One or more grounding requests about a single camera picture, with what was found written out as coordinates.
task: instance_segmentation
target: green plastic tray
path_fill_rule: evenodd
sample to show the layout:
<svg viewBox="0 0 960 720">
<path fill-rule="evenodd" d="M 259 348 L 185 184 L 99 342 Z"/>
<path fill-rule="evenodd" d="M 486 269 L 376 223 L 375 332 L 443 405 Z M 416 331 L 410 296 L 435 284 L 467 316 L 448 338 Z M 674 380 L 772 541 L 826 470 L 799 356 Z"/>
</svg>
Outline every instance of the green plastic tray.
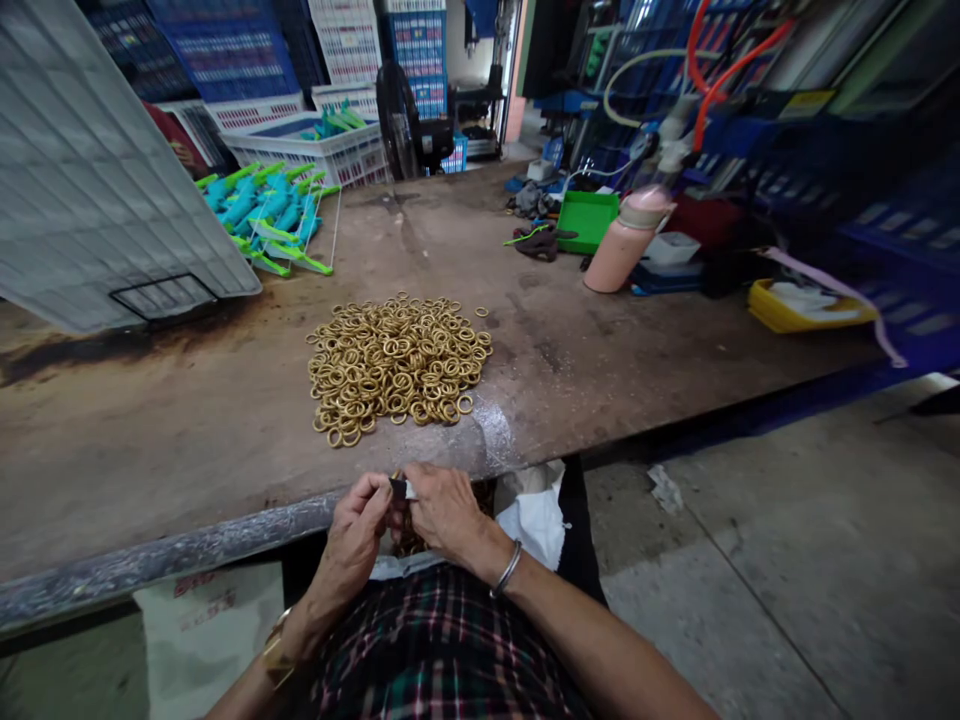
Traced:
<svg viewBox="0 0 960 720">
<path fill-rule="evenodd" d="M 616 220 L 619 212 L 620 198 L 617 195 L 568 190 L 563 196 L 563 205 L 560 206 L 557 228 L 580 233 L 580 237 L 560 240 L 560 249 L 580 255 L 595 254 L 607 228 Z"/>
</svg>

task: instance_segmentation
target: pile of brass rings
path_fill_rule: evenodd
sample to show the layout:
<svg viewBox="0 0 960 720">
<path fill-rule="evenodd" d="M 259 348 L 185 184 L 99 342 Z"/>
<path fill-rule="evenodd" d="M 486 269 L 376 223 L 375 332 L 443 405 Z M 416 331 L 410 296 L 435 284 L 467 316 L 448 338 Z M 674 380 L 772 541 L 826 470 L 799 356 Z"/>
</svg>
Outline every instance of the pile of brass rings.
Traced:
<svg viewBox="0 0 960 720">
<path fill-rule="evenodd" d="M 313 428 L 330 447 L 353 447 L 380 417 L 453 424 L 473 410 L 463 393 L 480 382 L 493 340 L 470 327 L 461 307 L 405 292 L 382 305 L 333 307 L 333 319 L 306 338 L 314 346 L 310 396 L 320 401 Z"/>
</svg>

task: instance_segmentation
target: white plastic crate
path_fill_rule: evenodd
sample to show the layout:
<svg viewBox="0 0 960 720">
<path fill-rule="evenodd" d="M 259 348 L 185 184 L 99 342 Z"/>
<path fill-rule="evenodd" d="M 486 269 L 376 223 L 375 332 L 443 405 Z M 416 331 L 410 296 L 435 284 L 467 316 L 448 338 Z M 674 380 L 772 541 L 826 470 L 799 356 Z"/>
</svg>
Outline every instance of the white plastic crate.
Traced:
<svg viewBox="0 0 960 720">
<path fill-rule="evenodd" d="M 310 0 L 330 82 L 376 82 L 380 69 L 380 33 L 373 0 Z"/>
<path fill-rule="evenodd" d="M 300 133 L 323 120 L 323 113 L 304 112 L 254 128 L 223 133 L 223 142 L 237 156 L 240 165 L 261 162 L 272 165 L 283 160 L 288 168 L 316 163 L 310 173 L 326 171 L 328 185 L 343 187 L 386 182 L 380 124 L 327 140 L 304 140 Z"/>
<path fill-rule="evenodd" d="M 374 83 L 317 85 L 313 88 L 313 106 L 318 111 L 322 111 L 324 107 L 330 105 L 339 108 L 343 105 L 344 100 L 363 119 L 378 119 L 377 86 Z"/>
<path fill-rule="evenodd" d="M 206 105 L 207 111 L 221 132 L 236 131 L 271 120 L 279 120 L 307 109 L 301 93 Z"/>
<path fill-rule="evenodd" d="M 446 10 L 446 0 L 387 0 L 386 12 L 434 12 Z"/>
<path fill-rule="evenodd" d="M 177 118 L 208 168 L 219 167 L 226 162 L 217 147 L 217 125 L 203 100 L 157 103 L 157 107 Z"/>
</svg>

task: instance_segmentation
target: pink strap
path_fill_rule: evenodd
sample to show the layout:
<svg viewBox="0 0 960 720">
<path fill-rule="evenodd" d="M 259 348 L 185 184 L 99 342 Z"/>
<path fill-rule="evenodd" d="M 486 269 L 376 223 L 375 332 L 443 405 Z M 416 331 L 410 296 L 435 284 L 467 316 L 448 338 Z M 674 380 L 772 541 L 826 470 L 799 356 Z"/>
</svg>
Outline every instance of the pink strap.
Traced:
<svg viewBox="0 0 960 720">
<path fill-rule="evenodd" d="M 800 262 L 779 248 L 767 248 L 760 254 L 766 258 L 777 261 L 781 265 L 792 268 L 793 270 L 806 275 L 808 278 L 820 283 L 825 288 L 830 288 L 841 295 L 852 297 L 855 300 L 859 300 L 867 307 L 872 308 L 874 312 L 877 313 L 877 319 L 873 321 L 873 332 L 877 338 L 877 343 L 881 348 L 883 348 L 883 351 L 890 358 L 890 365 L 895 368 L 905 368 L 909 365 L 907 359 L 897 352 L 897 349 L 893 346 L 893 343 L 890 342 L 890 338 L 887 337 L 887 326 L 883 322 L 883 315 L 877 309 L 877 306 L 870 302 L 866 297 L 858 293 L 852 287 L 844 285 L 832 275 L 827 275 L 827 273 L 825 273 L 823 270 L 818 270 L 815 267 Z"/>
</svg>

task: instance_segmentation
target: bottle cap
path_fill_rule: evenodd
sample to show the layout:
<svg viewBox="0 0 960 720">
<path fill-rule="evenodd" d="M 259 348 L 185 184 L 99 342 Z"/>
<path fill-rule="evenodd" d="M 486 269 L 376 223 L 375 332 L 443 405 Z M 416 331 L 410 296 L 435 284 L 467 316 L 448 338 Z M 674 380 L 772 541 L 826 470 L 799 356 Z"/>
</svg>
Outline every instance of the bottle cap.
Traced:
<svg viewBox="0 0 960 720">
<path fill-rule="evenodd" d="M 647 185 L 624 198 L 618 220 L 634 230 L 652 230 L 671 210 L 670 191 L 662 185 Z"/>
</svg>

